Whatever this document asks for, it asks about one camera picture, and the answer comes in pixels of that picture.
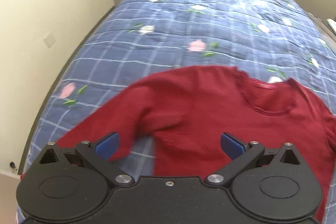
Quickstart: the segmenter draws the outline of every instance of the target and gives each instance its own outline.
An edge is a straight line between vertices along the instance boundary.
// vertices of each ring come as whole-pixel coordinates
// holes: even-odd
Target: bed
[[[238,66],[264,81],[292,77],[336,114],[332,43],[293,0],[123,0],[80,48],[48,98],[24,172],[47,142],[132,82],[183,66]],[[148,137],[118,164],[137,179],[152,174],[154,158]],[[335,184],[334,176],[326,223],[336,222]],[[17,218],[23,220],[20,209]]]

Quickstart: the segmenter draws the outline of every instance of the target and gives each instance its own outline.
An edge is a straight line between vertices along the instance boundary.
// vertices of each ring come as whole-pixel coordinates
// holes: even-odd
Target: sweater neckline
[[[289,112],[296,105],[294,95],[295,80],[293,78],[289,78],[284,82],[270,84],[258,79],[251,78],[247,72],[238,70],[237,67],[235,67],[235,70],[236,83],[239,87],[239,90],[245,101],[253,110],[269,116],[280,116]],[[262,99],[264,93],[266,92],[268,95],[276,95],[278,101],[273,101],[273,105],[277,105],[278,102],[278,105],[282,106],[274,110],[257,106],[255,102]]]

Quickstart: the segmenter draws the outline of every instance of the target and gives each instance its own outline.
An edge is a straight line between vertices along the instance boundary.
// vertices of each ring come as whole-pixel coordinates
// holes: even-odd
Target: sweater collar
[[[295,80],[289,78],[280,83],[270,84],[250,78],[245,71],[236,67],[236,79],[245,101],[255,111],[265,115],[279,116],[295,106]]]

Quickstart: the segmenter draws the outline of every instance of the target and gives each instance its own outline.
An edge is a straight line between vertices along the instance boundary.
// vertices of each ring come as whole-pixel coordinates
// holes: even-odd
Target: blue gripper pad
[[[228,155],[229,158],[232,160],[238,158],[241,154],[245,153],[245,148],[243,145],[231,139],[228,135],[224,133],[220,138],[220,146],[225,154]]]
[[[119,135],[118,133],[114,133],[113,135],[103,140],[101,143],[96,144],[94,152],[102,158],[108,160],[117,151],[118,146]]]

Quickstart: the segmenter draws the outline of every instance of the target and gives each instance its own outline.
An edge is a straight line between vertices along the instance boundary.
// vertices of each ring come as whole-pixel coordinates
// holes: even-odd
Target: light switch plate
[[[49,32],[43,39],[44,43],[46,44],[46,46],[48,48],[50,48],[55,42],[56,39],[54,37],[54,35],[52,34],[52,32]]]

